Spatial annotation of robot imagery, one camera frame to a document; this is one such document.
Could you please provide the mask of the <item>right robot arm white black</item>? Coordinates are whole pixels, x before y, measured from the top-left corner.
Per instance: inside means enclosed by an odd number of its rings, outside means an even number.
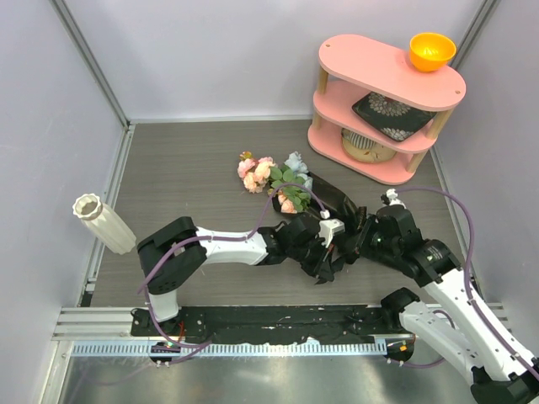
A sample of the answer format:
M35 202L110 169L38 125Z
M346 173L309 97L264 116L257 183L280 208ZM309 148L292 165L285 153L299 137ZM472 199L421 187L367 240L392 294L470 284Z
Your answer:
M367 258L412 279L450 318L441 320L414 292L381 301L389 332L419 336L466 380L478 403L530 403L538 397L538 359L496 317L447 245L423 238L409 210L384 206L346 227L348 263Z

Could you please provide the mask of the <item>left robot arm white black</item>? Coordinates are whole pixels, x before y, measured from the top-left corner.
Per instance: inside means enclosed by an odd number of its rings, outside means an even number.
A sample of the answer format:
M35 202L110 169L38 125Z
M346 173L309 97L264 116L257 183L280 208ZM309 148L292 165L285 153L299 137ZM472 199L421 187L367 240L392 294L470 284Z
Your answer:
M318 282L332 281L334 241L344 230L344 223L328 212L321 220L300 214L277 226L245 232L211 231L196 226L188 216L180 217L136 247L152 308L150 325L163 336L178 329L177 289L204 265L270 266L290 259Z

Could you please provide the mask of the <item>black ribbon with gold lettering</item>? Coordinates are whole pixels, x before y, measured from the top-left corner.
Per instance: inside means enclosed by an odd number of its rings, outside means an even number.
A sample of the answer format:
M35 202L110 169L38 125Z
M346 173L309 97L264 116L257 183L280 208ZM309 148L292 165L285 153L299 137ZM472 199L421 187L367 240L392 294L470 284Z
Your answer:
M344 223L345 231L336 235L330 246L335 246L336 253L343 257L344 243L348 238L357 236L361 227L367 219L367 209L365 206L344 205L340 209L325 207L329 211L330 217L339 219Z

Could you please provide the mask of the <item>flower bouquet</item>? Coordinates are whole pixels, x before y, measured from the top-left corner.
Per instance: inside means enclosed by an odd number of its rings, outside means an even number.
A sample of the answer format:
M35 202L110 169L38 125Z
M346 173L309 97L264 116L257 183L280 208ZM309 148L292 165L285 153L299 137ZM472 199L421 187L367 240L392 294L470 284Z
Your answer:
M249 193L267 192L274 209L283 215L308 214L321 219L320 212L328 206L359 207L343 191L311 172L297 151L282 163L245 151L239 156L237 175Z

